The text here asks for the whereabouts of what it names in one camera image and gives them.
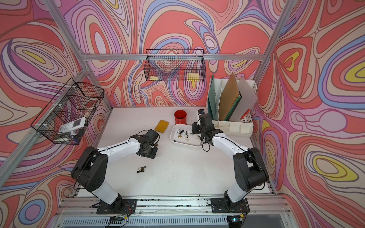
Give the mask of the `grey folder sheet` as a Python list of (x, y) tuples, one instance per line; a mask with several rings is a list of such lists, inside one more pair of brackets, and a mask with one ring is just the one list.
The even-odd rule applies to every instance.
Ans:
[(237, 86), (241, 99), (234, 109), (230, 121), (252, 123), (251, 111), (258, 100), (256, 95), (256, 82), (254, 80), (241, 78), (240, 80), (237, 80)]

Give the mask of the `white remote control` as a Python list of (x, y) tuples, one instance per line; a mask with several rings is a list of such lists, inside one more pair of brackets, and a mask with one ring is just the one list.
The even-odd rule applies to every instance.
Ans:
[(70, 133), (71, 135), (76, 135), (77, 130), (83, 128), (85, 126), (86, 118), (82, 117), (75, 121), (66, 123), (62, 125), (59, 129), (60, 133)]

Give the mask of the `dark bronze piece pair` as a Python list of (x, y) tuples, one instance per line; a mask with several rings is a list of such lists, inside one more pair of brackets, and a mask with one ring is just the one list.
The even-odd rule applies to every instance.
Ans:
[(137, 173), (145, 172), (145, 169), (146, 169), (146, 166), (140, 167), (140, 168), (137, 170)]

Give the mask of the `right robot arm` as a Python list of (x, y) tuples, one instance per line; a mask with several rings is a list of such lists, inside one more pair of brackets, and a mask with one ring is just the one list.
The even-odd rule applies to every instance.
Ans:
[(192, 124), (192, 133), (199, 135), (203, 144), (223, 151), (233, 160), (234, 185), (224, 193), (227, 206), (243, 200), (248, 193), (269, 181), (269, 174), (259, 149), (247, 148), (215, 128), (209, 114), (199, 114)]

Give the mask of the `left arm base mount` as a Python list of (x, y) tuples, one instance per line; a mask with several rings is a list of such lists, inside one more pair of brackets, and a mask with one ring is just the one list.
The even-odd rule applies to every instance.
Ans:
[(117, 198), (112, 204), (107, 204), (100, 200), (97, 207), (97, 214), (126, 214), (128, 216), (135, 213), (137, 199)]

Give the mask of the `brown cardboard folder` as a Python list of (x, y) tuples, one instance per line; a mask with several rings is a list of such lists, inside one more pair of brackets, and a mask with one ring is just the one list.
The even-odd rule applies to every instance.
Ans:
[(241, 95), (238, 89), (237, 80), (235, 75), (232, 73), (223, 89), (223, 92), (221, 93), (219, 120), (229, 121), (240, 100)]

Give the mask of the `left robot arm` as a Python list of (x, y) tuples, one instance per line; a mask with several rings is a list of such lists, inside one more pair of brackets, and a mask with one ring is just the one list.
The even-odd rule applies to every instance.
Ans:
[(121, 195), (107, 182), (106, 174), (111, 166), (132, 155), (154, 159), (160, 135), (152, 129), (130, 136), (127, 140), (102, 148), (86, 148), (71, 171), (71, 177), (86, 191), (109, 207), (121, 207)]

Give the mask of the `white desk file organizer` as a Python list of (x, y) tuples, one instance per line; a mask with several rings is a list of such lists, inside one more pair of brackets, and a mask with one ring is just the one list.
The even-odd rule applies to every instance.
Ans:
[(251, 109), (256, 102), (253, 99), (257, 90), (256, 82), (247, 80), (244, 84), (237, 80), (238, 92), (235, 102), (230, 107), (229, 117), (220, 119), (221, 94), (224, 92), (228, 81), (228, 79), (223, 78), (211, 78), (207, 98), (208, 113), (213, 119), (214, 126), (221, 129), (227, 136), (250, 138), (253, 133)]

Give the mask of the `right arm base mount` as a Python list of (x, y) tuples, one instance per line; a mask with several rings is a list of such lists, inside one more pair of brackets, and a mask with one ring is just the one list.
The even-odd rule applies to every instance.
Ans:
[(212, 213), (246, 214), (250, 212), (250, 207), (246, 199), (234, 203), (230, 202), (229, 198), (211, 198), (210, 205)]

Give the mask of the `red metal bucket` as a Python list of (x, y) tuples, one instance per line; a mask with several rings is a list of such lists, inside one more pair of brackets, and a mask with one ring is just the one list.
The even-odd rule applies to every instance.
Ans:
[(177, 110), (174, 113), (175, 124), (187, 124), (187, 113), (184, 110)]

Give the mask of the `yellow wallet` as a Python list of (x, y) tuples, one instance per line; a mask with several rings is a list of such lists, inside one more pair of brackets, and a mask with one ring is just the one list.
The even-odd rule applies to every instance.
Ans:
[(157, 126), (155, 127), (155, 131), (164, 133), (169, 125), (169, 122), (165, 120), (160, 120)]

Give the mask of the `white plastic storage box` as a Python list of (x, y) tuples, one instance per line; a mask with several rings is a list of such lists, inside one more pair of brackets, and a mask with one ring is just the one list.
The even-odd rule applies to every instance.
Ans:
[[(181, 134), (182, 138), (179, 139), (178, 138), (179, 134), (176, 134), (176, 131), (181, 131), (181, 130), (184, 130), (184, 132)], [(188, 137), (189, 137), (188, 142), (185, 139), (185, 137), (187, 137), (185, 135), (185, 131), (188, 132)], [(183, 147), (187, 147), (187, 148), (198, 149), (198, 148), (201, 148), (201, 146), (202, 146), (202, 141), (199, 138), (199, 136), (192, 134), (192, 126), (191, 125), (186, 125), (186, 124), (176, 124), (176, 125), (174, 125), (174, 127), (171, 131), (171, 134), (170, 134), (170, 140), (175, 145), (183, 146)]]

